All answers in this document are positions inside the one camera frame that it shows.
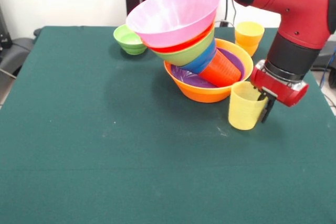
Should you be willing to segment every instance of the white wall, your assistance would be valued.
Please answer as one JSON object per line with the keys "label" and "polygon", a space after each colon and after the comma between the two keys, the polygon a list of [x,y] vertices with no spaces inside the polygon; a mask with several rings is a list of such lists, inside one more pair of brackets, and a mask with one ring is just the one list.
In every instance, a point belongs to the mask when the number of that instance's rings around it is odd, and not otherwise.
{"label": "white wall", "polygon": [[[231,0],[228,1],[229,10],[227,19],[230,22],[233,22],[234,10],[232,7]],[[225,5],[226,0],[221,0],[220,7],[217,12],[216,20],[224,19],[225,17]],[[235,24],[238,24],[241,21],[255,21],[259,22],[265,27],[279,27],[280,24],[280,15],[276,13],[271,13],[265,10],[257,9],[254,7],[244,7],[236,2],[234,2],[235,8],[237,10],[237,15],[235,19]]]}
{"label": "white wall", "polygon": [[[0,0],[8,29],[13,38],[32,37],[34,29],[45,25],[118,26],[125,22],[125,0]],[[280,15],[235,3],[236,22],[253,20],[265,27],[278,27]],[[221,0],[217,20],[225,16]],[[229,1],[228,20],[233,21]]]}

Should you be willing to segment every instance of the orange bowl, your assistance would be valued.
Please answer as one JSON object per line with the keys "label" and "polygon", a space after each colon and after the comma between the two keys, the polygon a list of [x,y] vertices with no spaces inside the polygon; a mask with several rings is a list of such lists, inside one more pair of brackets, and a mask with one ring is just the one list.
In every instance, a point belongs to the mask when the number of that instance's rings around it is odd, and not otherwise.
{"label": "orange bowl", "polygon": [[[251,56],[243,48],[232,42],[223,39],[215,39],[215,41],[217,48],[227,50],[241,60],[245,68],[245,73],[241,81],[247,80],[253,71],[253,61]],[[186,97],[190,98],[191,100],[204,103],[219,102],[227,98],[231,93],[232,85],[221,88],[200,88],[186,84],[173,76],[170,63],[164,61],[163,64],[166,72],[174,80],[178,88]]]}
{"label": "orange bowl", "polygon": [[146,44],[146,42],[142,41],[142,43],[147,46],[149,49],[152,49],[154,52],[161,52],[161,53],[169,53],[169,52],[177,52],[177,51],[181,51],[184,50],[194,44],[197,44],[198,42],[200,42],[202,39],[204,39],[209,33],[212,32],[213,28],[215,26],[215,23],[211,23],[211,25],[209,27],[207,27],[201,34],[197,35],[196,37],[178,44],[176,46],[172,46],[172,47],[163,47],[163,48],[154,48],[154,47],[150,47],[148,44]]}

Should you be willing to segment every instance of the bowl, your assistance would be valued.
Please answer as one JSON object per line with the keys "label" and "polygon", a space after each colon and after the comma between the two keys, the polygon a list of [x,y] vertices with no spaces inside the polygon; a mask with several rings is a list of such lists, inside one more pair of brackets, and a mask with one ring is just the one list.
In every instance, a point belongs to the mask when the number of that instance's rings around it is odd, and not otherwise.
{"label": "bowl", "polygon": [[192,62],[198,56],[200,56],[211,44],[214,40],[215,36],[215,28],[200,42],[177,52],[170,52],[170,53],[154,53],[159,56],[161,59],[168,61],[169,63],[176,65],[176,66],[184,66]]}
{"label": "bowl", "polygon": [[205,38],[205,36],[207,36],[212,29],[214,28],[215,23],[212,23],[208,28],[206,28],[201,34],[197,35],[195,38],[192,38],[184,43],[178,44],[176,46],[173,47],[164,47],[164,48],[155,48],[155,47],[150,47],[149,45],[146,44],[146,42],[142,41],[148,48],[152,49],[155,52],[162,52],[162,53],[167,53],[167,52],[176,52],[176,51],[181,51],[183,49],[186,49],[196,43],[198,43],[199,41],[201,41],[202,39]]}
{"label": "bowl", "polygon": [[213,40],[210,46],[208,46],[206,50],[203,53],[201,53],[200,56],[198,56],[189,64],[181,66],[181,68],[184,70],[188,70],[192,73],[199,74],[206,68],[206,66],[214,58],[215,54],[216,54],[216,43],[215,40]]}
{"label": "bowl", "polygon": [[[244,76],[241,78],[241,81],[247,80],[253,71],[253,61],[251,56],[241,47],[232,42],[217,38],[215,41],[217,48],[227,50],[241,60],[244,65]],[[163,63],[166,72],[174,80],[181,92],[191,100],[203,103],[213,103],[224,100],[230,95],[232,85],[222,88],[201,88],[192,86],[180,81],[172,75],[172,65],[169,62],[164,61]]]}
{"label": "bowl", "polygon": [[145,0],[126,24],[150,47],[165,48],[201,34],[215,19],[220,0]]}
{"label": "bowl", "polygon": [[115,29],[113,36],[120,47],[129,55],[139,55],[147,49],[139,35],[130,30],[126,24]]}
{"label": "bowl", "polygon": [[[241,73],[241,78],[240,78],[240,81],[241,81],[245,73],[243,63],[240,61],[240,59],[237,56],[231,54],[230,52],[222,48],[218,48],[218,50],[221,51],[221,53],[224,54],[239,69]],[[196,86],[196,87],[201,87],[201,88],[217,88],[217,86],[204,80],[199,75],[192,73],[188,70],[184,70],[181,67],[172,65],[171,72],[175,78],[191,86]]]}

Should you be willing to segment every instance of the orange cup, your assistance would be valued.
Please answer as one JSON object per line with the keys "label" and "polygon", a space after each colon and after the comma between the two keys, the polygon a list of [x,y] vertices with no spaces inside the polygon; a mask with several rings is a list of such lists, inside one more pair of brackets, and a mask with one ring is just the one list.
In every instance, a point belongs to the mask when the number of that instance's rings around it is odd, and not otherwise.
{"label": "orange cup", "polygon": [[265,29],[256,22],[241,22],[235,28],[236,44],[246,50],[251,57],[258,49]]}
{"label": "orange cup", "polygon": [[240,80],[242,73],[218,49],[208,66],[198,74],[217,87],[230,86]]}

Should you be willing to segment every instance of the floor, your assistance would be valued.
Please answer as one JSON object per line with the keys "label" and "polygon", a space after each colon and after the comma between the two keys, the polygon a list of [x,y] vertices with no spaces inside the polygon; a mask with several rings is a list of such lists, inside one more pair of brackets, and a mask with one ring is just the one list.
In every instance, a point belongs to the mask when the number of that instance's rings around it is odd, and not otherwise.
{"label": "floor", "polygon": [[[316,82],[318,84],[320,84],[323,72],[313,72],[313,75],[316,79]],[[322,88],[322,92],[325,95],[325,99],[327,100],[328,104],[331,106],[330,109],[332,110],[332,112],[334,113],[334,115],[336,115],[336,108],[332,107],[332,103],[336,104],[336,89],[331,89],[329,87],[328,84],[328,73],[325,74],[325,82],[324,82],[324,86]],[[5,90],[4,92],[0,93],[0,109],[2,107],[2,105],[5,103],[6,98],[12,88],[12,85],[14,83],[14,80],[11,81],[10,86],[8,87],[7,90]]]}

